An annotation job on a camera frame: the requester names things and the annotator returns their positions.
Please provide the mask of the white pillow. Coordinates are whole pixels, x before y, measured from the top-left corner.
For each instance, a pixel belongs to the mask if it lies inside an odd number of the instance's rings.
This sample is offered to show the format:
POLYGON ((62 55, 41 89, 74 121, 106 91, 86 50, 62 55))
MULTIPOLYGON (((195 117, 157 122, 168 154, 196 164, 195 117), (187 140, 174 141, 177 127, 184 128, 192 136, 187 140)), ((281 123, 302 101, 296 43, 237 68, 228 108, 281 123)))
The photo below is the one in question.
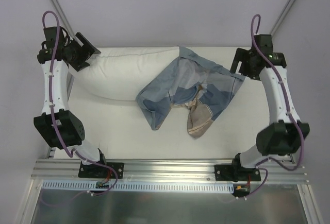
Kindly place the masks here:
POLYGON ((133 101, 178 56, 178 46, 102 48, 76 78, 91 94, 133 101))

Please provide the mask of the blue-grey pillowcase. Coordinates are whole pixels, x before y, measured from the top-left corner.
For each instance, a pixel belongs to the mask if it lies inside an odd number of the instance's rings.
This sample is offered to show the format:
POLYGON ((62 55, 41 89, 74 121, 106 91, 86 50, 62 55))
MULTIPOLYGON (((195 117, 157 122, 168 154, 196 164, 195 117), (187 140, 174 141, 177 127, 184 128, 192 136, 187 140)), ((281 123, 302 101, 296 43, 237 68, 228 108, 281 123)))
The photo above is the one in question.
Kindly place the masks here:
POLYGON ((187 132, 198 139, 228 107, 245 77, 185 47, 136 96, 152 130, 158 130, 174 107, 189 110, 187 132))

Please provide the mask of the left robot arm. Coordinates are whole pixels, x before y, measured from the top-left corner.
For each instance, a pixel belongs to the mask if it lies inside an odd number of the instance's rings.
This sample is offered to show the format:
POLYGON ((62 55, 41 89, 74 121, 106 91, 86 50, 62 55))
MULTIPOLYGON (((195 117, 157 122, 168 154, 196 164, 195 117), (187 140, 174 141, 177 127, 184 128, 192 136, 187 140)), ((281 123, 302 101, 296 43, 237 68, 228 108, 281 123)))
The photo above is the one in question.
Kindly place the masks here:
POLYGON ((86 140, 82 122, 70 111, 67 91, 69 67, 78 71, 88 67, 86 61, 100 51, 81 33, 77 33, 79 44, 63 27, 46 28, 44 35, 37 55, 44 76, 44 102, 41 115, 34 117, 34 126, 49 147, 64 150, 70 158, 77 156, 101 178, 108 171, 104 155, 86 140))

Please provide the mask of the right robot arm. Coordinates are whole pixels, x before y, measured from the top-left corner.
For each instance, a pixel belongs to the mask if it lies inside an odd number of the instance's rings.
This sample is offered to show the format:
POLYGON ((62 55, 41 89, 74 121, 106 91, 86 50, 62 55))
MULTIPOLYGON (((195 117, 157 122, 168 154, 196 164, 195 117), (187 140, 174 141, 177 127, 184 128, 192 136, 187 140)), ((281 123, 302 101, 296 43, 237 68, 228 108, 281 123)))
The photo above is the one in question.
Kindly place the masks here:
POLYGON ((296 170, 304 155, 304 140, 310 132, 301 121, 290 95, 287 64, 282 53, 259 55, 256 49, 236 50, 230 71, 262 82, 269 109, 269 125, 256 137, 256 144, 237 155, 240 163, 231 167, 236 180, 243 180, 252 167, 272 160, 288 171, 296 170))

